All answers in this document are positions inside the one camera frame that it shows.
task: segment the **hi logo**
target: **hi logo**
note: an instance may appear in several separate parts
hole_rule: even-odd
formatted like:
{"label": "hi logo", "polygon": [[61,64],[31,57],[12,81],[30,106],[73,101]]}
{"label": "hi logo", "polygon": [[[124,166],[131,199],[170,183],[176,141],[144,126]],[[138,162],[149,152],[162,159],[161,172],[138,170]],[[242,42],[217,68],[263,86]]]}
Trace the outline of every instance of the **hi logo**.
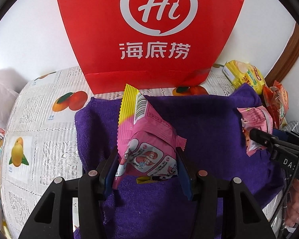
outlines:
{"label": "hi logo", "polygon": [[193,21],[197,9],[197,0],[120,0],[127,24],[149,36],[180,32]]}

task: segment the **white lace tablecloth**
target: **white lace tablecloth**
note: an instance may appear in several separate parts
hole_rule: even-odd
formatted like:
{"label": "white lace tablecloth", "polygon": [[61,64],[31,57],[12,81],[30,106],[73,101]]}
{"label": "white lace tablecloth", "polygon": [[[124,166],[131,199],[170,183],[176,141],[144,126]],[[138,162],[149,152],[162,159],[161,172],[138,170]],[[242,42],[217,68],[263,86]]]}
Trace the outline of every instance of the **white lace tablecloth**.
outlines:
{"label": "white lace tablecloth", "polygon": [[[228,96],[234,91],[222,68],[212,67],[201,86],[214,95]],[[88,98],[93,96],[80,67],[73,67],[29,82],[15,102],[1,158],[3,211],[14,239],[19,237],[31,211],[55,177],[69,180],[82,176],[74,125],[76,111],[69,108],[52,111],[58,98],[77,91],[86,92]],[[173,88],[141,91],[150,96],[171,96]],[[112,100],[122,95],[123,92],[113,92],[94,97]],[[19,137],[23,139],[23,151],[29,165],[15,167],[9,161]],[[73,224],[79,226],[77,199],[73,200]]]}

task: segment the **red paper bag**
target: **red paper bag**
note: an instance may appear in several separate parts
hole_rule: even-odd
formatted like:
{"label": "red paper bag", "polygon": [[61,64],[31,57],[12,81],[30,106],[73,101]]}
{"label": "red paper bag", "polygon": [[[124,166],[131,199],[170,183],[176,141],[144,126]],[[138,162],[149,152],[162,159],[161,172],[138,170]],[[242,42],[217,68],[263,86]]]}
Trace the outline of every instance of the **red paper bag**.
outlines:
{"label": "red paper bag", "polygon": [[196,86],[222,51],[244,0],[58,0],[94,94]]}

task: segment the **snack package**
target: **snack package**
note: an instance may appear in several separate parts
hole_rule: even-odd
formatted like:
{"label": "snack package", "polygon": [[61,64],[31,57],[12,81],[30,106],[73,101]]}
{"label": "snack package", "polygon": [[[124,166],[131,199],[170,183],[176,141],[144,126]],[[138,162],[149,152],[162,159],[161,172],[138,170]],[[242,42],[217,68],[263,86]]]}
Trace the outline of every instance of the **snack package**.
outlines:
{"label": "snack package", "polygon": [[281,83],[275,81],[273,87],[264,87],[262,95],[264,96],[266,108],[273,119],[273,127],[280,129],[283,118],[289,109],[288,93]]}
{"label": "snack package", "polygon": [[272,117],[264,106],[257,108],[237,108],[237,110],[242,116],[241,123],[246,139],[246,152],[248,156],[252,156],[258,149],[263,150],[265,147],[251,140],[249,137],[249,132],[253,128],[257,128],[272,134]]}
{"label": "snack package", "polygon": [[122,99],[117,146],[119,167],[113,189],[125,175],[145,176],[160,181],[177,175],[176,147],[186,139],[164,121],[138,89],[126,85]]}
{"label": "snack package", "polygon": [[257,67],[251,64],[232,60],[225,64],[222,71],[235,89],[240,87],[243,83],[247,83],[258,95],[262,94],[262,87],[266,84],[266,82]]}

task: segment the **fruit print tablecloth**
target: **fruit print tablecloth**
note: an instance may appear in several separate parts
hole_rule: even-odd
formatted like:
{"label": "fruit print tablecloth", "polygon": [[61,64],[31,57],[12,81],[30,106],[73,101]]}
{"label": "fruit print tablecloth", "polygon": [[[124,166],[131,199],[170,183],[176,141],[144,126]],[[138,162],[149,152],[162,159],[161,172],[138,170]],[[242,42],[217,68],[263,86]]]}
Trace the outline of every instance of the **fruit print tablecloth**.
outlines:
{"label": "fruit print tablecloth", "polygon": [[[215,67],[201,87],[141,90],[150,96],[228,96],[233,91],[222,69]],[[112,100],[122,95],[123,92],[113,92],[94,97]],[[19,237],[31,211],[55,177],[69,180],[82,176],[74,115],[91,96],[80,67],[41,76],[29,82],[18,96],[1,158],[3,211],[14,239]],[[73,224],[79,225],[77,199],[73,200]]]}

